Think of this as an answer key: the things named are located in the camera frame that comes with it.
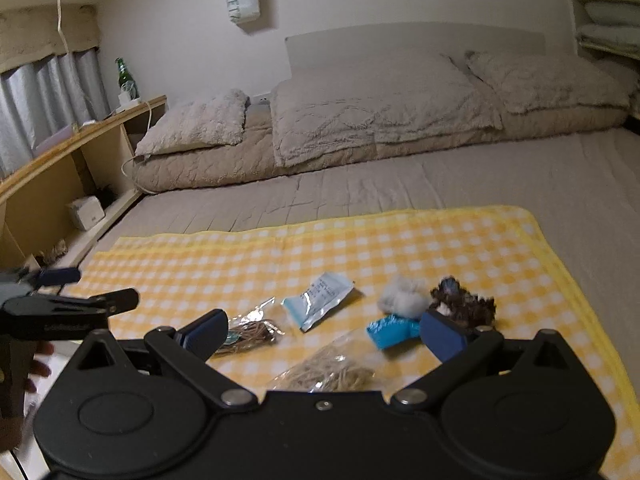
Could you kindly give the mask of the person's left hand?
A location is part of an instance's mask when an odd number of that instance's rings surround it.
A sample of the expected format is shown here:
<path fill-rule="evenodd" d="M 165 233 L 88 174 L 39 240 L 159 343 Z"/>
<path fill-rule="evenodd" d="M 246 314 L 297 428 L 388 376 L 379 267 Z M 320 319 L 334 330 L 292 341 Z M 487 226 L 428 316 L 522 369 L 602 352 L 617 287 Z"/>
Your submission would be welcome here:
<path fill-rule="evenodd" d="M 32 376 L 51 375 L 47 364 L 36 356 L 52 356 L 53 352 L 49 341 L 12 341 L 1 351 L 1 452 L 22 442 L 24 395 L 37 391 Z"/>

